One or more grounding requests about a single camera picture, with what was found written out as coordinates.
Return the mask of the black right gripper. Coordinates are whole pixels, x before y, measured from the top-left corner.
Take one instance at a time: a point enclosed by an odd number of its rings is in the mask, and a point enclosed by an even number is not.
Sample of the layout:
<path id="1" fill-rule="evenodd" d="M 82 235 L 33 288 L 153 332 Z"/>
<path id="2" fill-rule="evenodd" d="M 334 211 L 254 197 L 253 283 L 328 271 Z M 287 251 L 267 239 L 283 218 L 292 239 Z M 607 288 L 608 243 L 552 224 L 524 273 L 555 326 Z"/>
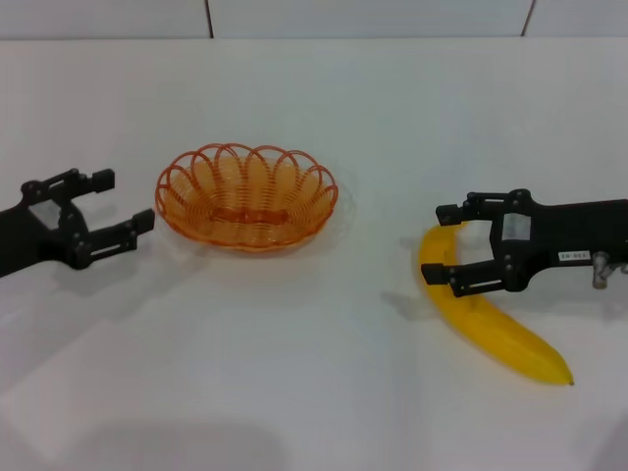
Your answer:
<path id="1" fill-rule="evenodd" d="M 428 286 L 449 286 L 455 297 L 497 290 L 519 292 L 552 268 L 591 267 L 594 288 L 627 272 L 625 199 L 543 205 L 526 189 L 469 192 L 460 204 L 440 205 L 441 226 L 493 221 L 494 260 L 466 265 L 422 263 Z"/>

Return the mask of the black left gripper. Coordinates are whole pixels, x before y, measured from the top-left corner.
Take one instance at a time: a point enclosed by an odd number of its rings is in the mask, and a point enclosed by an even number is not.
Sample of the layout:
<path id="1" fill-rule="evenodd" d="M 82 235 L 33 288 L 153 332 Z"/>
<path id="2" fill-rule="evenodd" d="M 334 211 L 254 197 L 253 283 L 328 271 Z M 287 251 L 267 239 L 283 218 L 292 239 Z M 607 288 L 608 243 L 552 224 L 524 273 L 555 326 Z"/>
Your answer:
<path id="1" fill-rule="evenodd" d="M 22 200 L 1 212 L 1 275 L 57 261 L 84 270 L 95 261 L 137 249 L 137 239 L 155 224 L 152 209 L 114 226 L 90 232 L 73 199 L 115 187 L 115 172 L 91 176 L 70 169 L 22 186 Z"/>

